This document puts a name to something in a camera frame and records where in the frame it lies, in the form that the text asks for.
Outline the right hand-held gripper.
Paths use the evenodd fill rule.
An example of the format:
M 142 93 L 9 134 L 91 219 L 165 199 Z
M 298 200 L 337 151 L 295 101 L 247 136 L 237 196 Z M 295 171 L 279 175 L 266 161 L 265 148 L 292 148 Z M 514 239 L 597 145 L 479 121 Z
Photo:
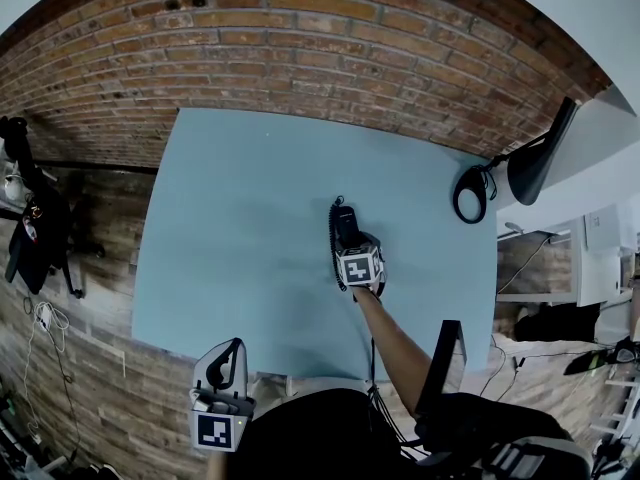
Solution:
M 347 244 L 337 237 L 334 240 L 333 259 L 340 289 L 364 287 L 379 298 L 386 286 L 387 274 L 381 242 L 373 235 L 361 232 Z

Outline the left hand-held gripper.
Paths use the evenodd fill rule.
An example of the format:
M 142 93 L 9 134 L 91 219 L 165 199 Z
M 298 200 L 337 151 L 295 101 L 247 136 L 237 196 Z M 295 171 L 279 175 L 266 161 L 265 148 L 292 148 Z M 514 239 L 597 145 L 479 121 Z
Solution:
M 233 453 L 252 420 L 256 402 L 247 394 L 246 349 L 233 338 L 210 349 L 196 363 L 189 392 L 192 446 Z

